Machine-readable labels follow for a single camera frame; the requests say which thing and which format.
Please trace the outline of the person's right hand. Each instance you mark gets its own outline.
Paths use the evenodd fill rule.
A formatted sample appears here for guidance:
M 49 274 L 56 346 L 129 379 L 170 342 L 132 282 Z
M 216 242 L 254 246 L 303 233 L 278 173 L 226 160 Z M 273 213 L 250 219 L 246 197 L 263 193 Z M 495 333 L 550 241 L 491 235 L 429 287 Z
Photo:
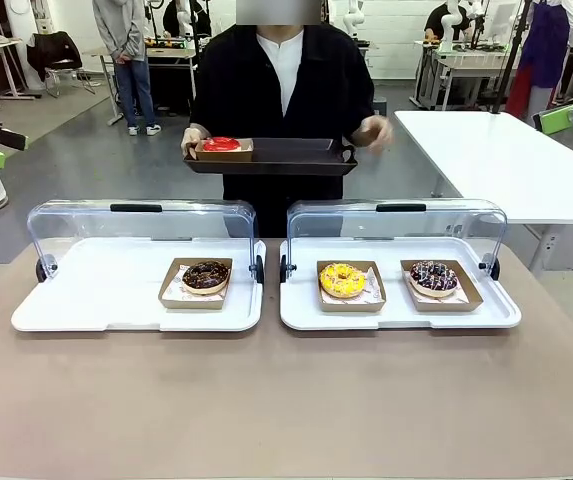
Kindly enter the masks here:
M 191 123 L 185 130 L 181 141 L 182 155 L 196 159 L 196 148 L 211 136 L 210 132 L 197 123 Z

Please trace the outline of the person's left hand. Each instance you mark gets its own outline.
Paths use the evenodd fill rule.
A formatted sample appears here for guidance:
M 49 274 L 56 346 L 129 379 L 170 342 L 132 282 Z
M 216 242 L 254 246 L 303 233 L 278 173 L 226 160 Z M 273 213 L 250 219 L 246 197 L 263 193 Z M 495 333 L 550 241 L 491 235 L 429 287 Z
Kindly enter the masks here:
M 363 119 L 360 126 L 351 134 L 351 143 L 360 148 L 368 148 L 374 154 L 381 154 L 392 143 L 393 127 L 390 120 L 381 115 Z

